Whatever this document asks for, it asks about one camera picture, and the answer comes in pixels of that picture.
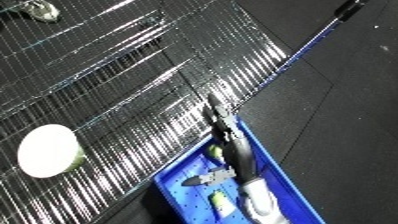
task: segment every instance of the black surface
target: black surface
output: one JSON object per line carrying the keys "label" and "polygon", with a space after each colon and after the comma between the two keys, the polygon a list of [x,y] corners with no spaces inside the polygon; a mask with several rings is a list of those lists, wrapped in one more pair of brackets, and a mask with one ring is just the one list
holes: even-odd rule
{"label": "black surface", "polygon": [[[296,48],[344,1],[240,2]],[[397,10],[370,1],[240,112],[328,223],[398,222]]]}

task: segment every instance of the small yellow object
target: small yellow object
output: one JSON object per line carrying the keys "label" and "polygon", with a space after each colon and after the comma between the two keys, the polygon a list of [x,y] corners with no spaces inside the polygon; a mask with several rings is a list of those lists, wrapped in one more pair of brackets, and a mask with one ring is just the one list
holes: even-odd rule
{"label": "small yellow object", "polygon": [[216,144],[212,144],[208,149],[207,153],[210,157],[214,159],[218,159],[224,161],[224,157],[222,156],[222,148]]}
{"label": "small yellow object", "polygon": [[232,204],[227,196],[221,191],[215,191],[210,195],[210,202],[216,209],[220,218],[225,218],[236,210],[235,205]]}

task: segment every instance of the white object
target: white object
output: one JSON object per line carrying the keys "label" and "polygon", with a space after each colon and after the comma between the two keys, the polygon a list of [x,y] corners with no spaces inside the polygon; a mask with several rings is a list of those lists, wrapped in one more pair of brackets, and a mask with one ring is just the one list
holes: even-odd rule
{"label": "white object", "polygon": [[263,178],[244,184],[239,191],[242,195],[243,213],[256,224],[288,224],[279,209],[278,201],[268,189]]}
{"label": "white object", "polygon": [[47,178],[75,169],[84,152],[69,128],[49,124],[31,131],[18,149],[18,163],[28,175]]}

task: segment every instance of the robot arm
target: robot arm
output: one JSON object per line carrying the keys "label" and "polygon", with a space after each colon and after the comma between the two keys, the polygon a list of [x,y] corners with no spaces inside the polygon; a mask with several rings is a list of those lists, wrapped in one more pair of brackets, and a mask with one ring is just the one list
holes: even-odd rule
{"label": "robot arm", "polygon": [[243,213],[256,224],[289,223],[265,179],[259,177],[250,143],[234,115],[213,94],[208,100],[211,109],[205,108],[205,117],[213,127],[213,136],[222,143],[225,162],[236,172]]}

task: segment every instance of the white bowl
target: white bowl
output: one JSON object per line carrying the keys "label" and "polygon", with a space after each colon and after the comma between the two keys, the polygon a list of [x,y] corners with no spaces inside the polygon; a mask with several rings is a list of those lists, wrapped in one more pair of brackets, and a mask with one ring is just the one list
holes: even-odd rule
{"label": "white bowl", "polygon": [[18,163],[28,175],[48,178],[71,171],[84,161],[84,152],[72,130],[49,124],[31,131],[18,149]]}

